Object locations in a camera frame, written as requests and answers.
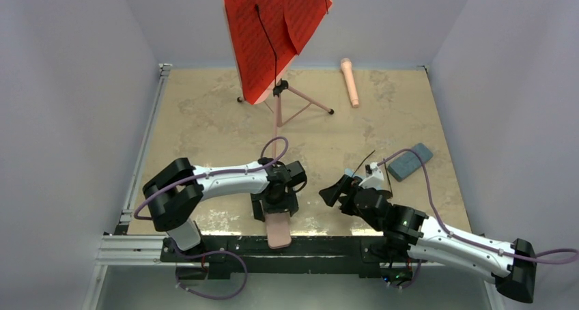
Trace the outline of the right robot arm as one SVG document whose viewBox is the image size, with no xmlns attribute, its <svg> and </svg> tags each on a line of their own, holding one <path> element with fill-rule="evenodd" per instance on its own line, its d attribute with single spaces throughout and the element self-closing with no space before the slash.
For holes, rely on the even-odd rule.
<svg viewBox="0 0 579 310">
<path fill-rule="evenodd" d="M 407 257 L 463 269 L 494 284 L 507 298 L 534 301 L 537 266 L 527 260 L 535 252 L 526 240 L 503 242 L 443 227 L 434 216 L 392 204 L 391 191 L 349 175 L 323 188 L 319 195 L 327 206 L 338 203 L 342 213 L 357 216 L 381 232 L 386 238 L 383 250 L 390 259 Z"/>
</svg>

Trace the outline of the blue glasses case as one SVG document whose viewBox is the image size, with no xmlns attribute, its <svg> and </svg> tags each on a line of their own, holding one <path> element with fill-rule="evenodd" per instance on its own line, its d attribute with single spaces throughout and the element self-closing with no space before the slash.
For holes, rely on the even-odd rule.
<svg viewBox="0 0 579 310">
<path fill-rule="evenodd" d="M 386 167 L 388 172 L 401 182 L 410 177 L 422 164 L 427 163 L 434 156 L 432 151 L 423 143 L 411 147 L 412 152 L 404 152 Z"/>
</svg>

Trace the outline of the black sunglasses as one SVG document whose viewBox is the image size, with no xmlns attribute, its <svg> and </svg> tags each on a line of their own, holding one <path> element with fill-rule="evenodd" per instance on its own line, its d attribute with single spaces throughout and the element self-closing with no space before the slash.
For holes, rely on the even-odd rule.
<svg viewBox="0 0 579 310">
<path fill-rule="evenodd" d="M 369 157 L 371 155 L 373 155 L 373 153 L 375 152 L 375 150 L 373 150 L 370 154 L 368 154 L 364 160 L 360 163 L 360 165 L 358 166 L 357 169 L 355 169 L 354 171 L 357 172 L 361 167 L 364 167 L 364 172 L 365 172 L 365 165 L 368 165 L 369 163 L 367 162 L 367 160 L 369 159 Z M 382 190 L 377 190 L 377 191 L 385 191 L 387 194 L 387 198 L 391 199 L 393 197 L 393 192 L 392 192 L 392 187 L 391 187 L 391 181 L 390 181 L 390 177 L 389 177 L 389 173 L 386 169 L 381 168 L 381 170 L 383 171 L 384 174 L 384 185 Z M 359 185 L 361 183 L 361 181 L 365 178 L 365 175 L 363 176 L 362 179 L 358 179 L 358 178 L 353 178 L 354 181 Z"/>
</svg>

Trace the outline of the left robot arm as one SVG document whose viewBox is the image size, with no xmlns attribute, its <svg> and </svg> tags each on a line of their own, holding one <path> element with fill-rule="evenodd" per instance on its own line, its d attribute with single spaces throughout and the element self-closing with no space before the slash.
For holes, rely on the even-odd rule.
<svg viewBox="0 0 579 310">
<path fill-rule="evenodd" d="M 176 243 L 177 252 L 193 262 L 203 255 L 201 231 L 190 216 L 209 199 L 248 194 L 254 219 L 266 225 L 271 249 L 282 249 L 292 242 L 290 218 L 299 209 L 297 192 L 307 185 L 307 174 L 298 161 L 289 164 L 273 158 L 260 158 L 233 167 L 201 167 L 178 158 L 142 188 L 145 201 L 133 216 L 147 208 L 147 219 L 154 229 L 165 232 Z"/>
</svg>

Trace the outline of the pink glasses case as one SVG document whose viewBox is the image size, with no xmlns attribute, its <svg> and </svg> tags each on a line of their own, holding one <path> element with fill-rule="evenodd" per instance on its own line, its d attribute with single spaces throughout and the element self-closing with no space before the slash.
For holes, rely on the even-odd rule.
<svg viewBox="0 0 579 310">
<path fill-rule="evenodd" d="M 271 249 L 281 249 L 292 242 L 288 212 L 265 215 L 266 237 Z"/>
</svg>

